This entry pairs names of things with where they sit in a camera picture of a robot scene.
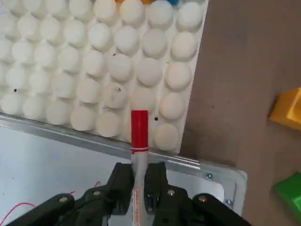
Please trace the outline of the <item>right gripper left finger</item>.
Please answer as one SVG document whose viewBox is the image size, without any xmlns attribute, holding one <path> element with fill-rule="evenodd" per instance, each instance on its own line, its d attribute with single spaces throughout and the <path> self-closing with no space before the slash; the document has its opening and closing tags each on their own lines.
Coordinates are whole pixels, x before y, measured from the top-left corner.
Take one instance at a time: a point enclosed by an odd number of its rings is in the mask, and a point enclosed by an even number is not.
<svg viewBox="0 0 301 226">
<path fill-rule="evenodd" d="M 11 226 L 106 226 L 112 215 L 125 215 L 131 203 L 131 164 L 116 163 L 107 184 L 79 198 L 57 194 L 9 223 Z"/>
</svg>

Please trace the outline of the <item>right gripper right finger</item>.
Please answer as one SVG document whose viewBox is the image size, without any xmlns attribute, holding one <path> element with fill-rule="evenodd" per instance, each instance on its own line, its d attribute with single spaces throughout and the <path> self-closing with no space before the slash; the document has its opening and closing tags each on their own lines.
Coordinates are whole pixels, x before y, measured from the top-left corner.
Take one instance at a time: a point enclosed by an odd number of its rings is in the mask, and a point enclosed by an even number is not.
<svg viewBox="0 0 301 226">
<path fill-rule="evenodd" d="M 144 205 L 154 215 L 154 226 L 249 226 L 245 219 L 206 193 L 189 198 L 185 189 L 172 186 L 165 163 L 150 163 L 144 179 Z"/>
</svg>

